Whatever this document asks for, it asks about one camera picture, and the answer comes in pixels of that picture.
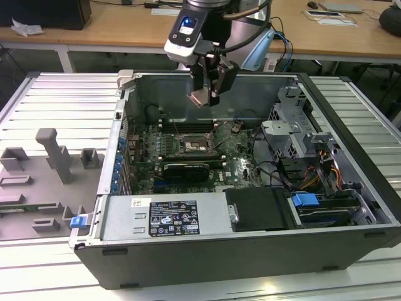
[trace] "blue cable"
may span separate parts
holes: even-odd
[[[289,67],[289,63],[291,61],[291,57],[292,57],[293,54],[292,54],[292,51],[291,51],[291,47],[290,47],[290,45],[288,43],[288,40],[283,36],[283,34],[276,31],[276,35],[279,36],[283,40],[284,44],[286,45],[286,49],[288,49],[289,56],[288,56],[288,59],[287,59],[287,63],[285,64],[285,66],[283,68],[283,72],[286,72],[288,67]]]

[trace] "table leg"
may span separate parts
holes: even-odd
[[[75,72],[75,66],[73,62],[70,60],[70,56],[68,54],[68,47],[67,46],[60,47],[57,50],[57,54],[60,59],[61,66],[63,67],[63,71],[66,73]]]

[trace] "black plastic cover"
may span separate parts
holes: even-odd
[[[236,207],[239,218],[232,224],[233,231],[295,229],[285,191],[280,187],[227,189],[227,204]]]

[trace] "computer mouse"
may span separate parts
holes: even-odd
[[[309,2],[308,2],[308,6],[309,6],[310,8],[312,8],[312,9],[318,9],[318,8],[319,8],[319,5],[318,5],[316,2],[314,2],[314,1],[309,1]]]

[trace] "white paper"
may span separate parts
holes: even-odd
[[[42,27],[40,25],[25,25],[20,22],[17,22],[13,19],[13,26],[11,26],[11,29],[17,33],[19,33],[21,36],[24,36],[25,38],[29,34],[42,34],[44,31],[42,30]]]

